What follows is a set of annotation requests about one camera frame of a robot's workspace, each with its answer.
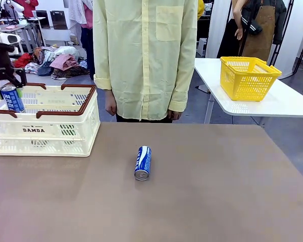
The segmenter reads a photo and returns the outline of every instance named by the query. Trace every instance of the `crate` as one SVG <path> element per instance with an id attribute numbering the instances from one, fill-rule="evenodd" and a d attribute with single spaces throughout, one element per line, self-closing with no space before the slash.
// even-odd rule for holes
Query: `crate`
<path id="1" fill-rule="evenodd" d="M 221 87 L 231 100 L 262 101 L 282 72 L 253 57 L 221 57 Z"/>
<path id="2" fill-rule="evenodd" d="M 100 126 L 95 85 L 23 88 L 26 113 L 0 100 L 0 155 L 89 156 Z"/>

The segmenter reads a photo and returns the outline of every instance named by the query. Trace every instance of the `can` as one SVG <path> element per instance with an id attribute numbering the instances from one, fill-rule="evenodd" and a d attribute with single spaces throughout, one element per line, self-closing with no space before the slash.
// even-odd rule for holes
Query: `can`
<path id="1" fill-rule="evenodd" d="M 148 146 L 141 146 L 138 150 L 135 178 L 136 180 L 147 180 L 150 171 L 150 160 L 152 150 Z"/>
<path id="2" fill-rule="evenodd" d="M 0 92 L 6 101 L 9 110 L 26 112 L 24 104 L 18 95 L 17 87 L 7 84 L 0 88 Z"/>

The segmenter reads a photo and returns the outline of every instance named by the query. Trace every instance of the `hand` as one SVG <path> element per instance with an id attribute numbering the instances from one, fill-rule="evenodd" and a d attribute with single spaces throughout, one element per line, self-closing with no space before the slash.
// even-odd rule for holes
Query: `hand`
<path id="1" fill-rule="evenodd" d="M 112 116 L 117 113 L 117 103 L 111 90 L 106 90 L 106 111 Z"/>
<path id="2" fill-rule="evenodd" d="M 241 40 L 242 36 L 243 36 L 243 29 L 237 29 L 236 33 L 234 34 L 234 36 L 237 37 L 237 40 Z"/>
<path id="3" fill-rule="evenodd" d="M 182 116 L 182 112 L 175 112 L 172 110 L 167 111 L 167 117 L 171 120 L 179 120 Z"/>

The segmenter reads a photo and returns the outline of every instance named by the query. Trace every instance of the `pile of clothes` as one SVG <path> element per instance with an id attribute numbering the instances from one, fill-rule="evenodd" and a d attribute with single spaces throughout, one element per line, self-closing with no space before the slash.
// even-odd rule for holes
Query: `pile of clothes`
<path id="1" fill-rule="evenodd" d="M 14 66 L 24 68 L 26 73 L 58 80 L 89 74 L 86 62 L 79 59 L 78 50 L 72 46 L 36 48 L 33 54 L 19 57 Z"/>

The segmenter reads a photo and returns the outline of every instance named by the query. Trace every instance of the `pink shirt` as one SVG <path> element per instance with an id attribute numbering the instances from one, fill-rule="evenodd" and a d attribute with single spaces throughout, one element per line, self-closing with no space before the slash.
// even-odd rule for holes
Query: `pink shirt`
<path id="1" fill-rule="evenodd" d="M 81 27 L 87 28 L 87 29 L 92 29 L 93 28 L 93 12 L 85 4 L 83 4 L 83 5 L 84 5 L 86 24 L 81 24 Z"/>

